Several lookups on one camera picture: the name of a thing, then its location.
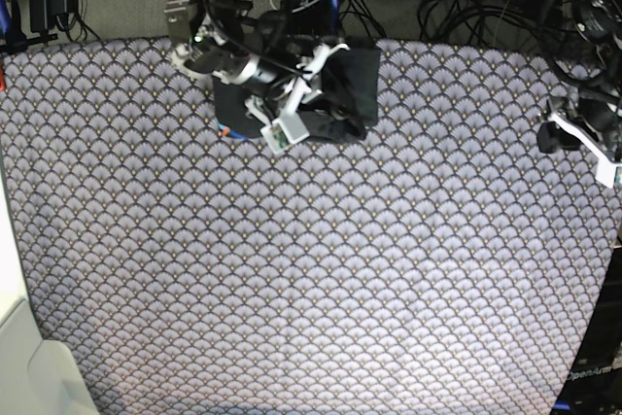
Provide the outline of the dark grey T-shirt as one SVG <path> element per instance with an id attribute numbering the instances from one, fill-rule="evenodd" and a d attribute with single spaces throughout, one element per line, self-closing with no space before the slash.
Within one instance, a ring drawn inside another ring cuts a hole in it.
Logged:
<path id="1" fill-rule="evenodd" d="M 321 73 L 323 94 L 298 107 L 309 130 L 309 140 L 320 143 L 356 143 L 378 123 L 377 102 L 381 51 L 354 48 L 333 55 Z M 251 93 L 240 86 L 213 81 L 218 124 L 242 139 L 261 137 L 262 123 L 245 106 Z"/>

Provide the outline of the fan-patterned tablecloth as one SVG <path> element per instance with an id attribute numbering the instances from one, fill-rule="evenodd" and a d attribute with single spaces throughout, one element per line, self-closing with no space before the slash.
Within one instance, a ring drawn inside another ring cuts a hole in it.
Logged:
<path id="1" fill-rule="evenodd" d="M 378 122 L 276 156 L 164 39 L 4 61 L 1 155 L 41 333 L 103 414 L 545 414 L 621 194 L 546 156 L 537 57 L 384 40 Z"/>

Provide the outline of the black OpenArm box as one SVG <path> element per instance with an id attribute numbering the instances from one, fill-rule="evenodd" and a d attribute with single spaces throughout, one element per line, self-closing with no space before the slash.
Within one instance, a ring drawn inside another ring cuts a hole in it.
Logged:
<path id="1" fill-rule="evenodd" d="M 553 414 L 621 412 L 621 248 L 615 247 L 599 299 Z"/>

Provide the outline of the white plastic bin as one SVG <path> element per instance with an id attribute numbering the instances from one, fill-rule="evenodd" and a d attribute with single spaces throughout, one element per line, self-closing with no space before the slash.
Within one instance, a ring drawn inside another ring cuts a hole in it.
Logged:
<path id="1" fill-rule="evenodd" d="M 1 319 L 1 412 L 98 412 L 71 351 L 42 336 L 24 299 Z"/>

